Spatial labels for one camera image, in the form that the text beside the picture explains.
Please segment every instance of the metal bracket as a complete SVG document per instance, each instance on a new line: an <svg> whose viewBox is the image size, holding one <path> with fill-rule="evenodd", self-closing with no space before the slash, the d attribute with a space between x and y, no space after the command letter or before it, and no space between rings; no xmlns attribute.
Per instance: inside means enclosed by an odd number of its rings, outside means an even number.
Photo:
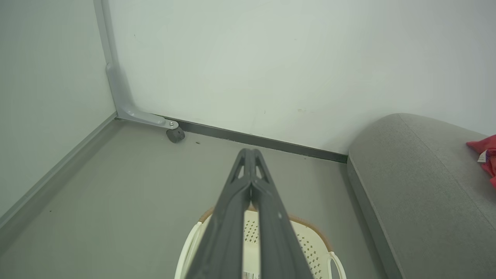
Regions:
<svg viewBox="0 0 496 279"><path fill-rule="evenodd" d="M117 109L117 118L150 124L154 126L163 127L166 129L175 129L179 127L176 121L165 119L161 116L151 113L140 111L131 102L130 92L127 92L124 83L120 80L119 70L113 63L107 64L107 77L109 79L110 91L114 98L114 104Z"/></svg>
<svg viewBox="0 0 496 279"><path fill-rule="evenodd" d="M108 0L94 0L98 31L107 62L107 78L110 91L117 110L117 118L139 122L174 130L179 127L176 121L165 119L161 116L139 110L131 99L129 87L124 82L124 75L119 68L116 56L115 40L110 21L110 8Z"/></svg>

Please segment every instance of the caster wheel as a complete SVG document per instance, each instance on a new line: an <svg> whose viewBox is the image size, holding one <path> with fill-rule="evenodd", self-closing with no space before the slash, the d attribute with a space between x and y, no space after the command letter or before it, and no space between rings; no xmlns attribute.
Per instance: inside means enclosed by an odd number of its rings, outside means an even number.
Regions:
<svg viewBox="0 0 496 279"><path fill-rule="evenodd" d="M185 138L185 133L181 127L177 127L174 130L167 130L167 137L173 142L178 143Z"/></svg>

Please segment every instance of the gray floor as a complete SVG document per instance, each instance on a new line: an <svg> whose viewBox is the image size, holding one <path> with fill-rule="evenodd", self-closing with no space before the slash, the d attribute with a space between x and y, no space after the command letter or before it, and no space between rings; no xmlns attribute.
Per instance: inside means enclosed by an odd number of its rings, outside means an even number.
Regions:
<svg viewBox="0 0 496 279"><path fill-rule="evenodd" d="M243 147L112 122L3 228L0 278L173 278ZM385 278L346 165L260 149L288 213L327 235L348 278Z"/></svg>

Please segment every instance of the white wall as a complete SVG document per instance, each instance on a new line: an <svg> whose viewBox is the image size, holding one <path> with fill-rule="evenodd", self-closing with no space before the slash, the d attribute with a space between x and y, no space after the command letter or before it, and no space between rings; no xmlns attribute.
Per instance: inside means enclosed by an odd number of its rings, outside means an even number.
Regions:
<svg viewBox="0 0 496 279"><path fill-rule="evenodd" d="M395 112L496 133L493 0L110 0L141 109L347 153Z"/></svg>
<svg viewBox="0 0 496 279"><path fill-rule="evenodd" d="M0 1L0 216L114 111L92 0Z"/></svg>

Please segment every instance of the gray baseboard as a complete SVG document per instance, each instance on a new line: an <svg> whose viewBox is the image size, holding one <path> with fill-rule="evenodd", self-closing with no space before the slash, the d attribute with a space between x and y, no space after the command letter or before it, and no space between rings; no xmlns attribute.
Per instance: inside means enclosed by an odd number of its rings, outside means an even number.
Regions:
<svg viewBox="0 0 496 279"><path fill-rule="evenodd" d="M31 189L21 197L2 217L0 217L0 229L30 200L62 167L64 167L85 145L87 145L105 126L115 117L117 112L109 116L102 124L93 130L76 147L74 147L62 160L60 160L50 171L47 172Z"/></svg>

